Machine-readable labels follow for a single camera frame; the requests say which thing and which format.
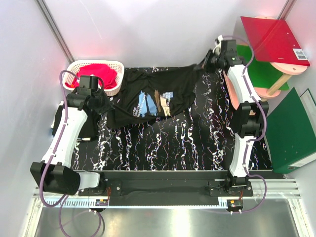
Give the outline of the black graphic t shirt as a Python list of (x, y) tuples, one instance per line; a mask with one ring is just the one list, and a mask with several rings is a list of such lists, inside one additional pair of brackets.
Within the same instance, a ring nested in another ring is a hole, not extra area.
[(194, 102), (202, 73), (197, 65), (151, 73), (125, 70), (114, 109), (107, 113), (107, 127), (118, 129), (179, 114)]

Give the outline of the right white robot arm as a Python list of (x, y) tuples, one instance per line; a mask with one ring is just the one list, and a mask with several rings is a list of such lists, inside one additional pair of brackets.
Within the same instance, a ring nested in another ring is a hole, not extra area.
[(231, 125), (235, 134), (234, 154), (222, 190), (228, 195), (239, 196), (251, 190), (251, 150), (254, 142), (265, 135), (269, 105), (260, 99), (251, 83), (248, 74), (250, 64), (238, 54), (237, 38), (220, 35), (215, 43), (199, 67), (207, 72), (221, 71), (231, 82), (237, 96), (237, 109)]

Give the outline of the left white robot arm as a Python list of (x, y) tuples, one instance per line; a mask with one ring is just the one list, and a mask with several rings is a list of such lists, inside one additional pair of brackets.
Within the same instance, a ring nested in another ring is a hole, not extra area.
[(52, 143), (40, 162), (33, 162), (30, 172), (41, 192), (74, 195), (90, 189), (102, 195), (107, 188), (101, 175), (94, 171), (71, 168), (73, 150), (78, 139), (98, 137), (101, 115), (113, 105), (96, 76), (81, 76), (79, 86), (64, 95), (58, 128)]

